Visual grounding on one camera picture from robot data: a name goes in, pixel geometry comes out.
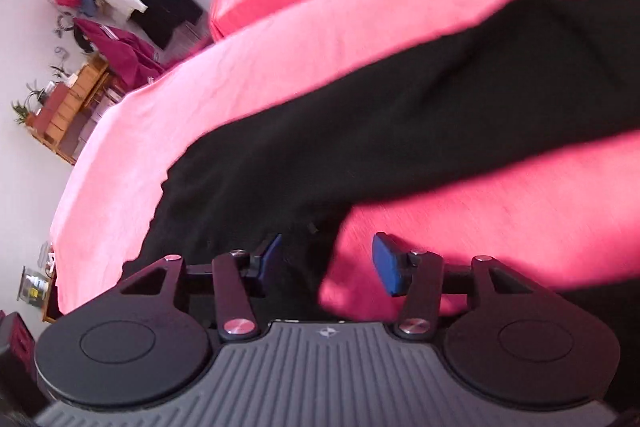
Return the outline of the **black pants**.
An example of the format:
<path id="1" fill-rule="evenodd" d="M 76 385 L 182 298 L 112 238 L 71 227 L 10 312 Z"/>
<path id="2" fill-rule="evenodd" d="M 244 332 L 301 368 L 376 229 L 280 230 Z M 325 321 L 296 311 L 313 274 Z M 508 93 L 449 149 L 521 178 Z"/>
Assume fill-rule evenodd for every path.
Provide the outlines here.
<path id="1" fill-rule="evenodd" d="M 280 236 L 264 321 L 323 319 L 319 288 L 350 208 L 496 170 L 639 124 L 639 0 L 513 0 L 201 136 L 168 170 L 132 275 L 209 265 Z"/>

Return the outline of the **near bed pink sheet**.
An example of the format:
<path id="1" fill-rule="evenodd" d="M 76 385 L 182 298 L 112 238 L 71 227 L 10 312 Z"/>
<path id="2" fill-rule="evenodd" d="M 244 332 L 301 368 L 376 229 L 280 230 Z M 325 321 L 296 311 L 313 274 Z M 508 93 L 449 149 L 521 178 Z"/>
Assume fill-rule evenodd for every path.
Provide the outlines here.
<path id="1" fill-rule="evenodd" d="M 107 109 L 58 203 L 58 309 L 113 287 L 140 253 L 168 168 L 202 134 L 362 65 L 477 24 L 504 0 L 305 0 Z"/>

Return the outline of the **wooden shelf unit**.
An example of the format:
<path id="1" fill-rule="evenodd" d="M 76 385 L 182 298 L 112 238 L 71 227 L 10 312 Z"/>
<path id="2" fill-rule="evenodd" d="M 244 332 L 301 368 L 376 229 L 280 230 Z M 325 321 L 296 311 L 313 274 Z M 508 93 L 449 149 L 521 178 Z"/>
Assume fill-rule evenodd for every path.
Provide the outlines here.
<path id="1" fill-rule="evenodd" d="M 74 79 L 59 82 L 43 106 L 27 117 L 30 135 L 67 164 L 75 165 L 87 141 L 82 130 L 113 80 L 107 60 L 93 54 Z"/>

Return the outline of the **potted plant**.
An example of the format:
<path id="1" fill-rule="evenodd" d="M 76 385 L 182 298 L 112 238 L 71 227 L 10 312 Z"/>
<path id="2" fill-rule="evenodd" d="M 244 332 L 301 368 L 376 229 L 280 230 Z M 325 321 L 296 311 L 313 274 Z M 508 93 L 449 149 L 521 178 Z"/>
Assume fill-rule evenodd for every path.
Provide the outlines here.
<path id="1" fill-rule="evenodd" d="M 23 126 L 25 126 L 29 115 L 32 113 L 32 101 L 43 106 L 48 98 L 47 90 L 39 88 L 37 81 L 34 81 L 33 83 L 26 83 L 25 87 L 28 93 L 26 98 L 24 98 L 24 101 L 15 101 L 11 103 L 11 107 L 15 115 L 14 121 L 17 124 L 22 124 Z"/>

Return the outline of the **magenta hanging garment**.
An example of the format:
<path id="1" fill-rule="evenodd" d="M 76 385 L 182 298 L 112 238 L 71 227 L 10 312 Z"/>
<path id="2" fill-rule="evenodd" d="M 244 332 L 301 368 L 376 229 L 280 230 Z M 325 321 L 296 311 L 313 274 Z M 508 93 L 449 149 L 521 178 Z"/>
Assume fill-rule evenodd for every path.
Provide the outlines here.
<path id="1" fill-rule="evenodd" d="M 128 91 L 134 91 L 160 78 L 165 67 L 157 62 L 154 48 L 128 30 L 75 18 L 78 29 L 101 54 Z"/>

